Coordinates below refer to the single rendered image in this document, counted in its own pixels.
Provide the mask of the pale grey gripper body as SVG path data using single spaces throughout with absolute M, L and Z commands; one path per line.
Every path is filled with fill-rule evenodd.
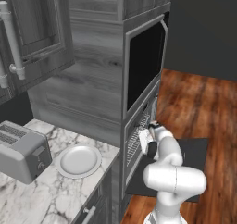
M 147 150 L 147 146 L 150 142 L 152 142 L 154 139 L 148 129 L 139 131 L 139 140 L 141 144 L 141 148 L 143 151 Z

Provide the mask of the metal oven rack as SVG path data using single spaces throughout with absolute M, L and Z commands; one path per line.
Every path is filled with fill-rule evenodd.
M 140 121 L 135 123 L 134 130 L 129 137 L 127 142 L 128 149 L 127 149 L 127 166 L 132 165 L 133 161 L 137 158 L 140 154 L 141 146 L 139 140 L 139 132 L 146 129 L 149 123 L 150 114 L 145 112 Z

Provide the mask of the black oven door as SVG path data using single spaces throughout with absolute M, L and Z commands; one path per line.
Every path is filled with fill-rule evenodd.
M 206 150 L 208 146 L 207 138 L 179 139 L 178 144 L 183 156 L 183 166 L 204 170 L 206 162 Z M 145 186 L 143 182 L 143 171 L 149 164 L 155 160 L 142 155 L 138 166 L 131 176 L 131 180 L 126 188 L 125 193 L 131 195 L 141 195 L 156 197 L 157 191 Z

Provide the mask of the white round plate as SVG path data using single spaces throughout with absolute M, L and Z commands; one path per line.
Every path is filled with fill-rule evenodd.
M 66 178 L 83 179 L 94 174 L 102 163 L 100 151 L 90 145 L 74 145 L 55 160 L 58 172 Z

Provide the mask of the small grey wood cupboard door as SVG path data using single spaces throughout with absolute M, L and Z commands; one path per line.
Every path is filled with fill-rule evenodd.
M 124 18 L 129 19 L 158 6 L 163 6 L 170 0 L 124 0 Z

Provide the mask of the large grey wood cupboard door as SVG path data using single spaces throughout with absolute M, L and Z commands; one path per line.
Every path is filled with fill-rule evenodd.
M 0 18 L 0 53 L 14 84 L 22 93 L 54 76 L 74 63 L 69 0 L 7 1 L 12 14 L 26 79 L 21 81 L 11 70 L 13 56 Z

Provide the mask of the dark grey drawer front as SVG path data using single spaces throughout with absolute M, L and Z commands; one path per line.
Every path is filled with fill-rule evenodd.
M 82 224 L 86 213 L 83 209 L 92 206 L 96 207 L 94 215 L 88 224 L 112 224 L 112 171 L 109 170 L 103 177 L 101 183 L 98 185 L 94 193 L 91 195 L 85 205 L 82 206 L 81 211 L 73 220 L 72 224 Z

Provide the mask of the grey wood tall cabinet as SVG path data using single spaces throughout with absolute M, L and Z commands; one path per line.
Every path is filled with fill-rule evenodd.
M 112 224 L 120 224 L 131 197 L 121 198 L 125 126 L 145 97 L 124 118 L 125 34 L 160 14 L 168 15 L 171 0 L 129 19 L 124 0 L 69 0 L 75 63 L 29 92 L 33 115 L 69 131 L 119 148 L 112 167 Z

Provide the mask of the silver toaster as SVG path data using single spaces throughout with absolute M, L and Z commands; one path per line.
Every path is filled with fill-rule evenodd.
M 0 123 L 0 171 L 31 184 L 52 163 L 45 135 L 10 121 Z

